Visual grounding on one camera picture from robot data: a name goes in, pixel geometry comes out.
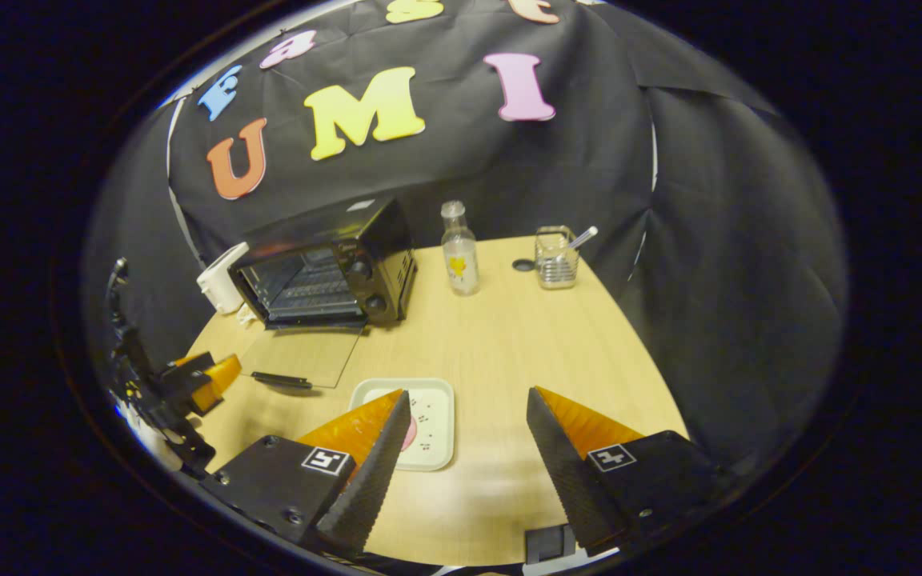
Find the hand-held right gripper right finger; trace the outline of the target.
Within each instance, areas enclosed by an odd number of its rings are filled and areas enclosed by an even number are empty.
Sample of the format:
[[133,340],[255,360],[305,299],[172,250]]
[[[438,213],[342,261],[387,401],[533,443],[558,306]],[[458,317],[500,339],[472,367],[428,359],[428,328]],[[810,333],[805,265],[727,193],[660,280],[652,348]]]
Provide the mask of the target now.
[[702,520],[731,473],[673,430],[641,434],[555,391],[528,391],[527,425],[587,554],[645,550]]

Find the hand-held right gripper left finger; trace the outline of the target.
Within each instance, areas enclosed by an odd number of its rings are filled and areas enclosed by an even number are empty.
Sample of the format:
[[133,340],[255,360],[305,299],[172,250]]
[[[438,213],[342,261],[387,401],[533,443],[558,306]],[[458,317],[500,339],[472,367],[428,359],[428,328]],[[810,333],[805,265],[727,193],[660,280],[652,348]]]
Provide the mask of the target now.
[[297,440],[260,438],[201,486],[294,546],[362,553],[411,422],[407,391],[389,391]]

